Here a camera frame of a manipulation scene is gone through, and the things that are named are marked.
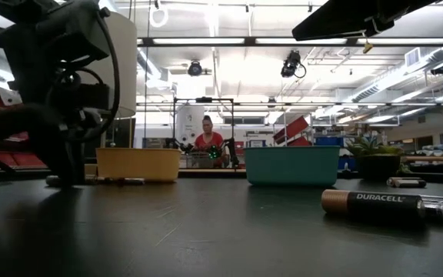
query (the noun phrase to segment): laboratory room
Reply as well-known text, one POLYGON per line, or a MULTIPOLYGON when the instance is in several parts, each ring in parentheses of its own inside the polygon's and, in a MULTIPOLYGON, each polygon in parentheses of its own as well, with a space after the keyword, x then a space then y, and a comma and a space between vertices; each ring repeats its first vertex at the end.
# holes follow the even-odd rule
POLYGON ((0 0, 0 276, 443 276, 443 1, 0 0))

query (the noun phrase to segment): copper battery top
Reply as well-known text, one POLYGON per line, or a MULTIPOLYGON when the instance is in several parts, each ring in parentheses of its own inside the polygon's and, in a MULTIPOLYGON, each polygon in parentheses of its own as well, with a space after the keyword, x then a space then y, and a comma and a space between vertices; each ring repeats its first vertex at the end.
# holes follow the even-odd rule
POLYGON ((329 213, 348 213, 349 191, 326 189, 322 193, 322 208, 329 213))

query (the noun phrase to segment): potted plant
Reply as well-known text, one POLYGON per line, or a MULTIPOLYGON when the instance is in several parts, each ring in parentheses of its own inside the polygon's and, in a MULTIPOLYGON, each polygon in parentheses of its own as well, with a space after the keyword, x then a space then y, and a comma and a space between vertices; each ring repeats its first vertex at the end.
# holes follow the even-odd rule
POLYGON ((387 179, 400 169, 403 150, 383 145, 376 137, 358 137, 355 143, 347 142, 346 149, 356 158, 363 179, 387 179))

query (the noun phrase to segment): workbench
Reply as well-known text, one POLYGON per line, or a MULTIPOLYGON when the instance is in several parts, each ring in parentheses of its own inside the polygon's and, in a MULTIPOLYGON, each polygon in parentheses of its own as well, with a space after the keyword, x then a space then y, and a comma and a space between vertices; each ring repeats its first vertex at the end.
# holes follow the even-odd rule
MULTIPOLYGON (((337 189, 443 195, 443 184, 337 189)), ((244 179, 59 191, 0 183, 0 275, 443 276, 443 225, 409 230, 326 217, 322 189, 244 179)))

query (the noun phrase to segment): white cylinder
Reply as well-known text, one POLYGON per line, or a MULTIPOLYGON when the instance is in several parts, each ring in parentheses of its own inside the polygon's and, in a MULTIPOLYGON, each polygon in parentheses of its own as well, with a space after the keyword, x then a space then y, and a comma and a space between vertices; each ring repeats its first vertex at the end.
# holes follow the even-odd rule
POLYGON ((184 144, 193 144, 196 138, 202 134, 202 120, 205 115, 205 107, 198 105, 185 105, 177 110, 177 122, 175 124, 175 138, 184 144))
MULTIPOLYGON (((111 12, 111 16, 107 17, 105 22, 107 23, 118 58, 119 81, 121 82, 121 101, 116 117, 130 117, 136 113, 136 53, 138 51, 136 26, 117 12, 111 12)), ((105 84, 114 89, 114 69, 111 56, 93 62, 87 68, 96 72, 105 84)), ((83 83, 97 83, 88 73, 79 73, 83 83)))

